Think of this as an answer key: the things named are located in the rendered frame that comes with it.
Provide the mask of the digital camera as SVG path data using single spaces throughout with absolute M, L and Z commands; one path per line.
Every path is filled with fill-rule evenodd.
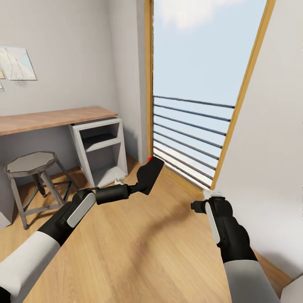
M 139 168 L 136 174 L 138 182 L 135 186 L 147 186 L 146 189 L 140 191 L 141 193 L 149 195 L 164 163 L 163 160 L 153 156 L 148 158 L 147 164 Z

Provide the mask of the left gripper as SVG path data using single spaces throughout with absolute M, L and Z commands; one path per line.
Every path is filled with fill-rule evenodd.
M 108 202 L 114 202 L 122 199 L 128 199 L 130 194 L 146 188 L 147 186 L 128 186 L 127 184 L 108 186 L 106 188 L 107 200 Z

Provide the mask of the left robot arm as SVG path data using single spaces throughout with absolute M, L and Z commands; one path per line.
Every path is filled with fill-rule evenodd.
M 0 263 L 0 303 L 23 303 L 43 271 L 95 203 L 128 199 L 147 186 L 128 186 L 116 174 L 115 185 L 77 190 L 26 242 Z M 94 192 L 95 191 L 95 192 Z

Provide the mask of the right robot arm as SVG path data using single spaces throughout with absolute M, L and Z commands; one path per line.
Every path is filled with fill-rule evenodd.
M 245 227 L 233 217 L 231 203 L 219 190 L 204 190 L 203 200 L 191 203 L 205 213 L 226 271 L 232 303 L 281 303 L 250 247 Z

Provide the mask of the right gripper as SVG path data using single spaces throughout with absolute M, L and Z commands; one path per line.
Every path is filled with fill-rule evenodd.
M 205 205 L 206 205 L 207 201 L 209 201 L 209 200 L 194 201 L 193 203 L 191 203 L 192 210 L 195 210 L 196 213 L 205 213 L 206 214 Z

